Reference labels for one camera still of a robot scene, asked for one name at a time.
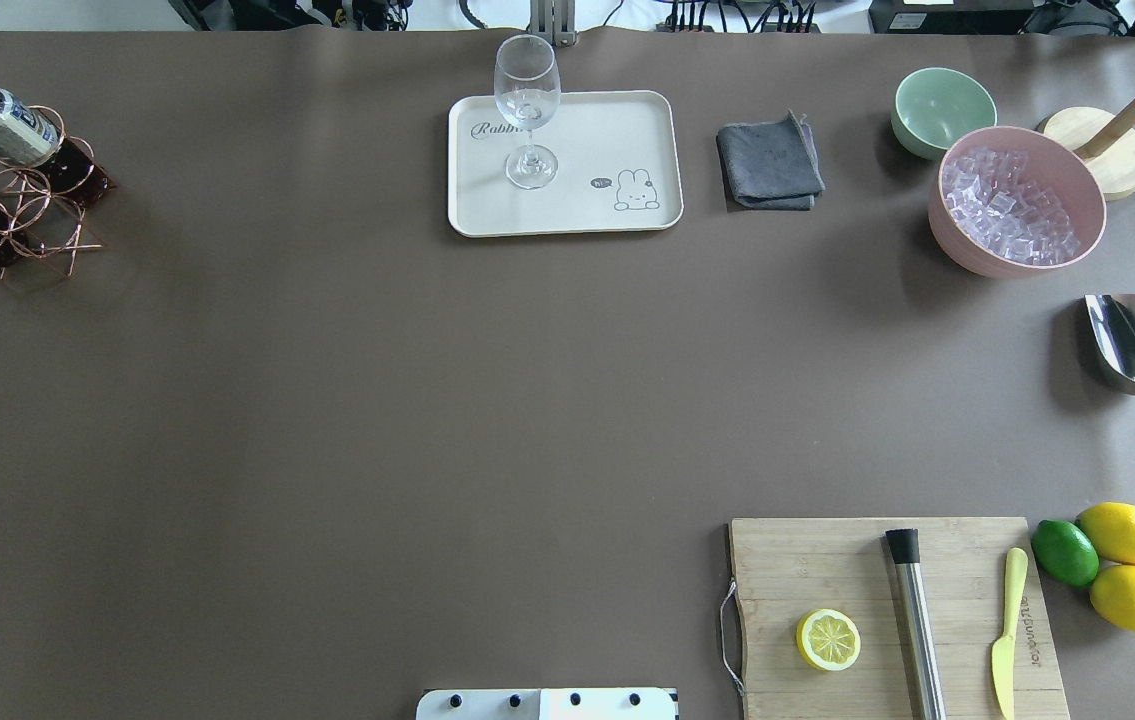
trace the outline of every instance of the wine glass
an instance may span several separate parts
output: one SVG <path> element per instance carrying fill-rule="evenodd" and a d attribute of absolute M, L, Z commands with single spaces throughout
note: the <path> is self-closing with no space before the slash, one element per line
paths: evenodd
<path fill-rule="evenodd" d="M 527 131 L 527 145 L 504 161 L 508 182 L 526 190 L 545 187 L 558 173 L 558 158 L 536 145 L 532 131 L 543 127 L 558 109 L 562 87 L 554 45 L 536 35 L 515 35 L 495 55 L 495 106 L 513 127 Z"/>

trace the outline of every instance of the wine glass stem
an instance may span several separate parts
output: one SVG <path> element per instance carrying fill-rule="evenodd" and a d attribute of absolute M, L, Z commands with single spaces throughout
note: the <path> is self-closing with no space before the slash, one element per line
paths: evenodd
<path fill-rule="evenodd" d="M 522 149 L 522 165 L 529 169 L 540 167 L 540 154 L 536 152 L 536 142 L 530 129 L 527 132 L 527 146 Z"/>

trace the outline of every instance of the pink bowl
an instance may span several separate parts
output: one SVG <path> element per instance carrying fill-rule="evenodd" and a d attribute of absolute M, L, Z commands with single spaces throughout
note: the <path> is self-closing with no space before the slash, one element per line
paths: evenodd
<path fill-rule="evenodd" d="M 1043 187 L 1051 187 L 1060 196 L 1061 206 L 1069 214 L 1074 233 L 1082 246 L 1078 254 L 1059 265 L 1025 265 L 1007 260 L 984 249 L 977 241 L 959 228 L 945 209 L 945 198 L 941 192 L 941 173 L 948 164 L 955 164 L 975 146 L 987 146 L 995 152 L 1023 150 L 1029 154 L 1029 165 L 1022 178 L 1032 179 Z M 1105 196 L 1092 177 L 1087 165 L 1061 143 L 1032 129 L 995 126 L 966 133 L 941 159 L 941 171 L 932 183 L 927 202 L 927 219 L 932 234 L 941 250 L 964 268 L 986 275 L 989 278 L 1028 278 L 1059 270 L 1087 258 L 1105 232 Z"/>

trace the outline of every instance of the sliced lemon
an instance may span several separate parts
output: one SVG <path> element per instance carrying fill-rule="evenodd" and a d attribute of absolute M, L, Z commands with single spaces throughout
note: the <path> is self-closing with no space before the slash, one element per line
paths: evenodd
<path fill-rule="evenodd" d="M 799 655 L 819 670 L 846 670 L 860 656 L 860 633 L 842 612 L 813 610 L 799 621 Z"/>

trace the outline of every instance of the black muddler tip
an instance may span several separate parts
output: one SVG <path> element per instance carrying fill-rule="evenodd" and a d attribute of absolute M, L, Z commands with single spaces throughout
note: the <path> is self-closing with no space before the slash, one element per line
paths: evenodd
<path fill-rule="evenodd" d="M 891 547 L 891 560 L 897 566 L 918 562 L 918 528 L 886 530 L 886 546 Z"/>

